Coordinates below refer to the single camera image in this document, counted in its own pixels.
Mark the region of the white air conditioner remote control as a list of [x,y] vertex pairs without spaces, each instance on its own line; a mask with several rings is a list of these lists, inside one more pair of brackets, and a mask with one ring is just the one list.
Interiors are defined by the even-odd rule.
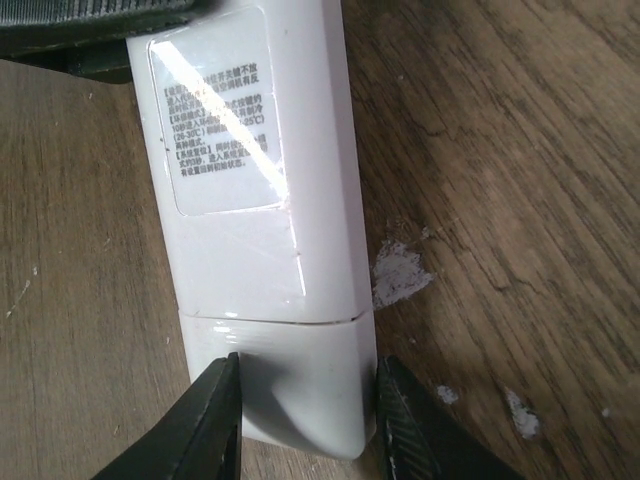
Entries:
[[218,1],[127,50],[181,314],[369,313],[340,3]]

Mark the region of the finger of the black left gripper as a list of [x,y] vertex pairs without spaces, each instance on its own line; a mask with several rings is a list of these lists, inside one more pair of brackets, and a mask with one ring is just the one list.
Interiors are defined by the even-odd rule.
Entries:
[[180,27],[209,0],[2,0],[1,58],[109,84],[132,81],[126,40]]

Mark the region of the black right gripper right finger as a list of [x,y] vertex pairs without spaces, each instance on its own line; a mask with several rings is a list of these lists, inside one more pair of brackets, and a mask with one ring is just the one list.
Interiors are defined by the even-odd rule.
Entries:
[[376,421],[385,479],[520,479],[393,355],[378,360]]

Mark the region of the white remote battery cover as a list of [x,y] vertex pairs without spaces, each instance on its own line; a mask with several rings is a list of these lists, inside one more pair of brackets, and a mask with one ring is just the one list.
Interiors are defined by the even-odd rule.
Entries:
[[189,376],[240,361],[244,437],[354,460],[375,432],[374,317],[293,324],[181,315]]

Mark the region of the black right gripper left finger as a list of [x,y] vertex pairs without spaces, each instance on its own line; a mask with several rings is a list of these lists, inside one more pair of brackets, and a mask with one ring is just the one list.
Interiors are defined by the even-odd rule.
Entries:
[[242,395],[239,355],[214,360],[138,441],[97,479],[238,479]]

